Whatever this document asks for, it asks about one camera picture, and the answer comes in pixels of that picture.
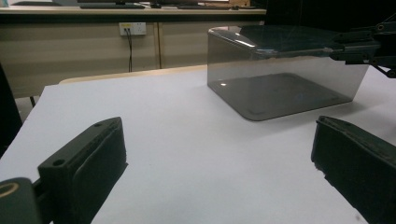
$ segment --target power outlet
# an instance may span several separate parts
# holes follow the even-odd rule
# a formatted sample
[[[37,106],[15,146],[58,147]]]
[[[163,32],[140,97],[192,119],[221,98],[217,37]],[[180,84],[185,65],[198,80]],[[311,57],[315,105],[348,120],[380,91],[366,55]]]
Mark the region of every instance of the power outlet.
[[[120,35],[128,35],[127,30],[131,35],[145,35],[146,23],[145,22],[120,22]]]

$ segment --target black cable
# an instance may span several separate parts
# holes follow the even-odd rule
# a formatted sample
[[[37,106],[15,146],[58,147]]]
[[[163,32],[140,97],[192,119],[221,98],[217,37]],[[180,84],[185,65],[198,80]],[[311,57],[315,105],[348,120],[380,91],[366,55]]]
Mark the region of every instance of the black cable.
[[[129,72],[132,72],[132,35],[131,30],[125,29],[126,36],[128,37],[128,44],[129,44]]]

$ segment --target white tabletop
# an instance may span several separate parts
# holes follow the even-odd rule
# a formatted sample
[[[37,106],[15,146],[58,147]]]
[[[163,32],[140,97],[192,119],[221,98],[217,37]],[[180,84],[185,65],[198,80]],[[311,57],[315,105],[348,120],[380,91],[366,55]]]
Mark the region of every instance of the white tabletop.
[[[36,167],[90,125],[121,117],[129,166],[93,223],[366,223],[310,160],[316,119],[396,144],[396,80],[369,69],[353,103],[242,119],[206,71],[48,86],[0,160],[0,180]]]

